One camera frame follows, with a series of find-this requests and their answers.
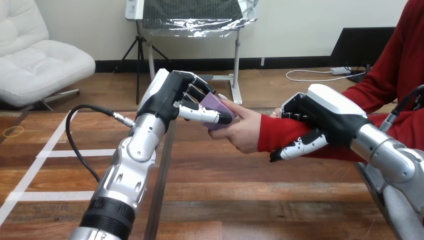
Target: power strip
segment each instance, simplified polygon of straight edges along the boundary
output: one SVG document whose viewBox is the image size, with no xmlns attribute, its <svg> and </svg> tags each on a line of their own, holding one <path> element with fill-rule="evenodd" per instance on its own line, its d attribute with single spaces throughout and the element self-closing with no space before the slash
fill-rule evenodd
<svg viewBox="0 0 424 240">
<path fill-rule="evenodd" d="M 333 67 L 331 68 L 332 75 L 350 74 L 352 71 L 351 67 Z"/>
</svg>

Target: white leather chair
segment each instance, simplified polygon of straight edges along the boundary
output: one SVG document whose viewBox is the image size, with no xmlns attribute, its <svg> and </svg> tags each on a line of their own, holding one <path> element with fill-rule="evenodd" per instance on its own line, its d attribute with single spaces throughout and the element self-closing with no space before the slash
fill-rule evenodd
<svg viewBox="0 0 424 240">
<path fill-rule="evenodd" d="M 82 50 L 49 40 L 34 0 L 0 0 L 0 100 L 22 107 L 79 93 L 46 98 L 92 75 L 95 67 Z"/>
</svg>

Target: fingernail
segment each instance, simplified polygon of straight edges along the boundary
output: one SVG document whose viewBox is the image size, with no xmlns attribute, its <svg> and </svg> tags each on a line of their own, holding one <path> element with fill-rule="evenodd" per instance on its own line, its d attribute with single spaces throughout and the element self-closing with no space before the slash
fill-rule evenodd
<svg viewBox="0 0 424 240">
<path fill-rule="evenodd" d="M 226 96 L 222 95 L 221 93 L 220 93 L 220 94 L 218 94 L 218 96 L 219 96 L 219 98 L 220 98 L 220 99 L 222 99 L 222 100 L 228 100 L 228 98 L 227 98 Z"/>
</svg>

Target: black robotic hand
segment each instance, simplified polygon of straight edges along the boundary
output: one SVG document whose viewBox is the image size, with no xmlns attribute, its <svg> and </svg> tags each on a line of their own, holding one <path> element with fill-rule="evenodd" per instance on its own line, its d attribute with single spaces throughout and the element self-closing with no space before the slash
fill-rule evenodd
<svg viewBox="0 0 424 240">
<path fill-rule="evenodd" d="M 194 98 L 200 103 L 208 93 L 216 92 L 211 85 L 192 72 L 169 73 L 160 69 L 141 100 L 137 117 L 154 114 L 164 122 L 166 130 L 170 121 L 178 116 L 186 120 L 230 124 L 232 117 L 229 113 L 202 107 L 193 100 Z"/>
<path fill-rule="evenodd" d="M 312 84 L 308 93 L 297 93 L 280 110 L 281 118 L 306 122 L 311 132 L 271 153 L 271 162 L 314 152 L 327 144 L 350 148 L 359 128 L 369 124 L 366 113 L 337 91 Z"/>
</svg>

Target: white tape line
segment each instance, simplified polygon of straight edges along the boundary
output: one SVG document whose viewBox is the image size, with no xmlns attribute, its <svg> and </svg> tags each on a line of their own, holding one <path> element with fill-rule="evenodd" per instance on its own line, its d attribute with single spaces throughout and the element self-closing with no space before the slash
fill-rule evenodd
<svg viewBox="0 0 424 240">
<path fill-rule="evenodd" d="M 60 125 L 57 127 L 56 131 L 51 135 L 48 142 L 45 144 L 43 149 L 41 151 L 49 152 L 53 150 L 58 140 L 61 138 L 62 134 L 65 131 L 65 123 L 66 118 L 68 115 L 65 116 L 65 118 L 62 120 Z M 46 160 L 46 157 L 37 157 L 35 161 L 32 163 L 32 165 L 29 167 L 28 171 L 25 173 L 23 178 L 20 180 L 19 184 L 15 187 L 13 192 L 25 192 L 25 190 L 28 188 L 30 183 L 33 181 L 34 177 L 36 176 L 37 172 L 40 170 L 41 166 L 43 165 L 44 161 Z M 5 203 L 0 207 L 0 226 L 5 222 L 8 215 L 11 213 L 12 209 L 15 207 L 18 200 L 10 200 L 5 201 Z"/>
<path fill-rule="evenodd" d="M 112 156 L 116 149 L 93 149 L 93 150 L 80 150 L 79 152 L 83 157 L 99 157 L 99 156 Z M 77 155 L 73 150 L 61 151 L 41 151 L 37 158 L 67 158 L 76 157 Z"/>
<path fill-rule="evenodd" d="M 11 192 L 6 201 L 51 202 L 51 201 L 88 201 L 94 191 L 26 191 Z"/>
</svg>

